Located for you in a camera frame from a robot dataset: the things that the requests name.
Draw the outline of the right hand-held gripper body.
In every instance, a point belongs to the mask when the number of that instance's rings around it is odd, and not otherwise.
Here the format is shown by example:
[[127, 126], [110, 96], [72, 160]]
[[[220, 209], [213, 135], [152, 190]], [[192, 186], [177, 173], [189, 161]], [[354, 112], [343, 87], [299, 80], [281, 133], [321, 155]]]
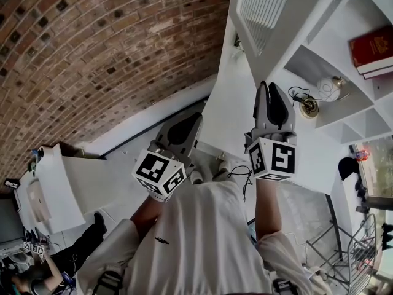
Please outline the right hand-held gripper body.
[[244, 135], [254, 178], [285, 181], [296, 175], [297, 135], [294, 131]]

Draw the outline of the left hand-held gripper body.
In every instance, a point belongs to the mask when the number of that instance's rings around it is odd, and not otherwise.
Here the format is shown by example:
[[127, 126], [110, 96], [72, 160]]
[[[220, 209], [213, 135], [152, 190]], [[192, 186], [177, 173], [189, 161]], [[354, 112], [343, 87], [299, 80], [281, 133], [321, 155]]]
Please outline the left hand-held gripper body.
[[152, 140], [136, 161], [133, 177], [158, 202], [167, 202], [194, 167], [192, 161], [190, 165], [181, 162], [181, 149], [165, 148]]

